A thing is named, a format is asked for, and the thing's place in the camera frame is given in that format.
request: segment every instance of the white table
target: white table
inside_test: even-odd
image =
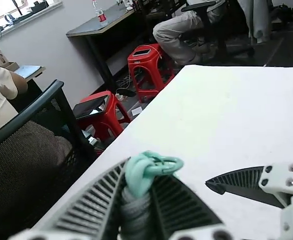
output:
[[[293,68],[187,66],[37,223],[79,189],[145,150],[177,156],[177,175],[238,237],[274,239],[280,209],[205,186],[217,175],[293,160]]]

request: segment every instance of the gray pants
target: gray pants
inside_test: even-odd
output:
[[[208,19],[211,23],[219,21],[225,6],[209,11]],[[179,65],[197,64],[200,56],[179,39],[182,33],[203,28],[201,18],[195,11],[186,11],[182,15],[160,22],[153,29],[153,36],[161,48]]]

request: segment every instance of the table leg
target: table leg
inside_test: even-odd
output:
[[[15,108],[15,110],[20,113],[41,94],[42,90],[39,88],[36,82],[31,79],[27,82],[27,92],[19,94],[15,99],[9,100],[9,102]]]
[[[105,82],[108,90],[112,93],[116,93],[118,88],[116,81],[103,57],[100,54],[98,47],[95,44],[95,40],[93,37],[86,36],[85,39],[91,49],[92,58],[94,60],[95,67],[97,68],[98,72],[101,74],[103,81]]]

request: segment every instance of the stool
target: stool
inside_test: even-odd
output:
[[[103,112],[77,119],[77,123],[83,130],[85,130],[89,125],[93,125],[95,129],[94,138],[99,138],[101,141],[107,140],[110,137],[109,129],[113,135],[117,137],[124,130],[120,124],[129,124],[131,122],[131,119],[128,116],[126,110],[123,108],[116,96],[110,91],[103,91],[90,95],[82,99],[80,103],[85,103],[91,100],[97,101],[98,105],[96,105],[94,109],[97,109],[97,107],[101,106],[105,102]],[[122,119],[117,118],[116,107],[122,113]]]
[[[168,63],[167,69],[158,69],[158,62],[161,58]],[[172,62],[157,43],[138,46],[127,58],[127,62],[140,103],[143,103],[145,98],[155,97],[175,76]],[[136,68],[142,68],[148,73],[139,82],[135,76]],[[165,83],[161,74],[168,75]],[[145,82],[153,84],[154,89],[141,89]]]

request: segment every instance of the person's arm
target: person's arm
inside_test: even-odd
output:
[[[24,94],[28,90],[27,80],[13,71],[9,71],[9,72],[17,88],[18,94]]]
[[[23,77],[0,67],[0,93],[5,98],[15,99],[18,93],[23,93],[26,89],[27,81]]]

